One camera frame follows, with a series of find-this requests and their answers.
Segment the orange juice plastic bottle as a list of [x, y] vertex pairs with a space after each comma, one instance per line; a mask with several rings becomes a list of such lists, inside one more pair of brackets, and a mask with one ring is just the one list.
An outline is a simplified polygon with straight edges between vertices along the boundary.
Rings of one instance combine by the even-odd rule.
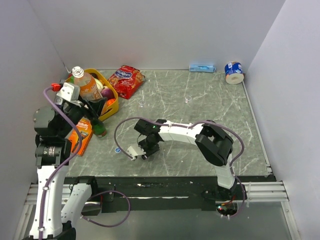
[[80, 96], [83, 99], [94, 101], [102, 98], [95, 78], [85, 72], [80, 66], [75, 66], [71, 70], [73, 82], [80, 87]]

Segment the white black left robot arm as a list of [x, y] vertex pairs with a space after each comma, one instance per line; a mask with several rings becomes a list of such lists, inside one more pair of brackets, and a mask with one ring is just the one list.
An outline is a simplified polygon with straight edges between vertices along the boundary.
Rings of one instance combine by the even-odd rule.
[[78, 176], [67, 202], [62, 203], [69, 161], [75, 156], [67, 135], [83, 117], [97, 120], [106, 101], [66, 102], [62, 107], [45, 106], [34, 113], [38, 190], [29, 240], [76, 239], [76, 224], [85, 203], [98, 197], [99, 188], [94, 176]]

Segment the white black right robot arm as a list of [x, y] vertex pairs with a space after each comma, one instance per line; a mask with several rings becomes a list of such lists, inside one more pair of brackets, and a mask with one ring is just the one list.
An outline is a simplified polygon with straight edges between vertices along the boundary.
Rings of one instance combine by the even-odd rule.
[[122, 103], [107, 121], [106, 139], [94, 140], [81, 172], [97, 177], [188, 177], [216, 174], [223, 199], [236, 194], [233, 139], [212, 120], [193, 123], [182, 108], [163, 113], [157, 104]]

